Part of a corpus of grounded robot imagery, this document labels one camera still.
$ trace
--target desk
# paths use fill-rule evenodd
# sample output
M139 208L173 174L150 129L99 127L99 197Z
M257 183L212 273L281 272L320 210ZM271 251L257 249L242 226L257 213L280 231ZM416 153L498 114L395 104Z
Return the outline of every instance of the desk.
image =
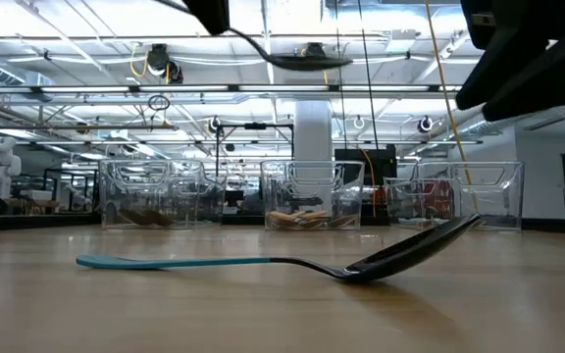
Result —
M292 265L122 272L77 254L346 265L409 236L61 227L0 232L0 352L565 352L565 234L473 231L368 286Z

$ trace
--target spoon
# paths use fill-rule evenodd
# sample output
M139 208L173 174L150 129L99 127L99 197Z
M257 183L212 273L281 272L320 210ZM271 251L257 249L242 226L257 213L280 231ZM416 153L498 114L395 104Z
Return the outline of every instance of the spoon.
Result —
M172 9L181 11L185 14L193 14L184 6L174 3L170 0L154 0L163 5L169 6ZM232 27L228 28L229 31L235 33L236 35L243 38L245 41L250 43L254 49L259 53L261 58L266 62L279 67L281 69L293 70L293 71L321 71L328 69L340 68L342 66L352 63L351 59L348 58L318 58L318 57L297 57L293 55L271 55L268 54L265 49L263 49L254 39L245 35L245 33L240 30L234 29Z
M129 260L108 255L80 255L76 262L78 265L90 268L111 270L156 270L176 267L283 263L304 266L348 282L368 282L395 275L422 263L466 232L478 220L479 215L452 219L391 245L343 269L333 269L312 261L290 257Z

